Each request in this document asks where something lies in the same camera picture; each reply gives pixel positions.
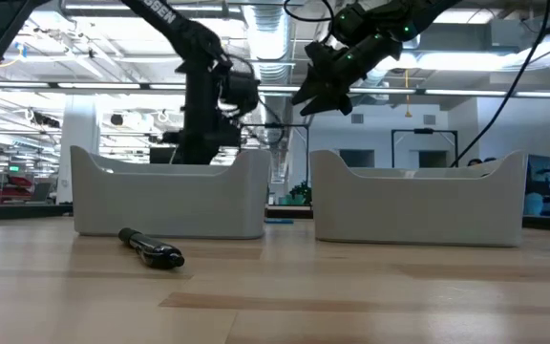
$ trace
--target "person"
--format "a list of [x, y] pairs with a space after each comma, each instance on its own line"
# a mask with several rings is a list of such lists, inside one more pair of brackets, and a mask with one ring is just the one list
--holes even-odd
[[468, 161], [468, 165], [469, 166], [474, 166], [476, 164], [482, 164], [483, 161], [481, 159], [472, 159], [470, 161]]

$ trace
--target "ceiling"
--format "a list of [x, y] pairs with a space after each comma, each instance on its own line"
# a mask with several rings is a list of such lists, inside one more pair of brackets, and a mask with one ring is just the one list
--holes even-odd
[[[365, 6], [376, 6], [385, 1], [362, 1]], [[31, 19], [25, 23], [25, 27], [16, 37], [14, 44], [10, 46], [0, 65], [0, 81], [47, 81], [47, 82], [132, 82], [132, 83], [183, 83], [183, 75], [175, 73], [181, 61], [176, 56], [169, 42], [155, 29], [140, 18], [124, 11], [124, 7], [117, 1], [67, 1], [66, 6], [73, 16], [67, 18], [56, 11], [56, 2], [35, 11]], [[217, 16], [222, 14], [220, 2], [187, 2], [176, 5], [178, 9], [184, 9], [184, 14], [192, 15], [216, 32], [222, 39], [224, 48], [233, 54], [256, 61], [254, 50], [248, 42], [251, 32], [243, 20], [240, 3], [246, 1], [229, 1], [230, 18], [222, 19]], [[281, 1], [271, 3], [280, 6]], [[331, 1], [335, 9], [340, 9], [341, 0]], [[544, 1], [487, 1], [474, 0], [462, 1], [454, 9], [443, 13], [425, 32], [425, 42], [422, 45], [429, 47], [428, 51], [421, 51], [421, 55], [439, 51], [439, 44], [446, 47], [447, 44], [460, 50], [475, 52], [476, 47], [471, 43], [482, 42], [484, 37], [468, 39], [464, 41], [462, 34], [475, 34], [477, 32], [491, 31], [492, 40], [506, 40], [509, 37], [493, 34], [490, 23], [496, 23], [501, 19], [507, 19], [503, 25], [512, 24], [526, 41], [515, 47], [516, 50], [508, 52], [520, 61], [524, 56], [519, 53], [529, 47], [532, 34], [529, 31], [536, 30], [539, 26], [538, 19], [532, 19], [532, 15], [538, 16]], [[323, 4], [319, 1], [293, 1], [292, 10], [304, 17], [320, 17], [326, 15]], [[110, 6], [107, 11], [100, 7]], [[520, 25], [520, 19], [529, 18], [525, 25]], [[455, 30], [451, 33], [448, 24], [456, 25], [456, 28], [464, 27], [464, 30]], [[292, 66], [290, 83], [299, 85], [307, 73], [307, 55], [304, 47], [311, 40], [322, 36], [327, 26], [296, 22], [290, 20], [293, 26], [293, 34], [290, 40], [291, 54], [289, 57], [277, 63]], [[541, 52], [541, 61], [550, 64], [550, 47]], [[520, 85], [524, 90], [550, 90], [550, 69], [536, 63], [537, 70], [528, 73], [524, 82]], [[390, 87], [421, 87], [435, 89], [495, 89], [502, 90], [510, 84], [510, 72], [475, 72], [459, 70], [425, 69], [414, 66], [405, 72], [404, 70], [385, 69], [379, 80], [379, 85]], [[142, 95], [130, 92], [127, 95], [107, 94], [99, 95], [99, 107], [103, 112], [103, 132], [150, 132], [158, 135], [167, 130], [179, 130], [183, 124], [183, 113], [180, 110], [183, 105], [183, 95]], [[10, 148], [8, 144], [13, 140], [23, 149], [43, 147], [51, 152], [49, 157], [56, 157], [59, 149], [59, 131], [52, 129], [49, 135], [28, 135], [27, 132], [44, 130], [43, 126], [32, 123], [27, 118], [28, 109], [38, 112], [50, 118], [63, 122], [63, 111], [66, 96], [61, 93], [45, 92], [7, 92], [0, 90], [0, 130], [23, 131], [24, 134], [7, 133], [5, 140], [0, 140], [0, 148]], [[447, 110], [455, 105], [459, 98], [451, 97], [411, 97], [411, 103], [437, 104], [441, 110]], [[392, 107], [407, 102], [405, 96], [391, 95], [383, 103]], [[248, 121], [261, 121], [264, 114], [258, 109], [247, 118]], [[122, 126], [115, 126], [110, 122], [112, 114], [122, 114], [125, 120]], [[115, 153], [113, 157], [126, 160], [143, 162], [147, 160], [145, 149], [153, 145], [144, 137], [111, 136], [101, 140], [101, 152], [103, 154]], [[40, 151], [44, 156], [48, 152]], [[227, 157], [233, 156], [230, 150], [222, 151], [222, 161], [229, 163]]]

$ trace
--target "column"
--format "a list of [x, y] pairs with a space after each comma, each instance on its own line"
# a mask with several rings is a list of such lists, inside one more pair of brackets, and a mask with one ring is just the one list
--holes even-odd
[[70, 147], [76, 145], [90, 153], [98, 154], [100, 123], [101, 114], [97, 111], [95, 96], [66, 96], [58, 185], [56, 188], [56, 202], [58, 204], [73, 200]]

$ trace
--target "exposed ductwork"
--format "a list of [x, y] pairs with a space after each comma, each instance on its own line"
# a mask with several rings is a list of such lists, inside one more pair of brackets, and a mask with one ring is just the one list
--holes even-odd
[[[261, 60], [289, 59], [291, 55], [290, 39], [292, 29], [290, 19], [281, 6], [245, 6], [243, 14], [249, 27], [248, 41], [252, 58]], [[289, 65], [259, 65], [257, 71], [264, 84], [288, 84], [291, 79], [291, 66]], [[265, 97], [264, 103], [277, 114], [283, 123], [289, 123], [291, 118], [291, 105], [287, 98]], [[264, 107], [264, 122], [276, 122], [277, 120]], [[266, 139], [274, 141], [281, 136], [281, 131], [266, 130]], [[285, 177], [285, 161], [287, 152], [287, 134], [276, 146], [270, 147], [272, 159], [273, 182], [282, 182]]]

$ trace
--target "table surface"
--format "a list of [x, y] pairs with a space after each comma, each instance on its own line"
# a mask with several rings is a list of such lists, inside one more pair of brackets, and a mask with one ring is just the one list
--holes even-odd
[[4, 221], [0, 343], [550, 344], [550, 231], [523, 234], [521, 248], [332, 244], [295, 221], [167, 240], [186, 265], [163, 271], [73, 219]]

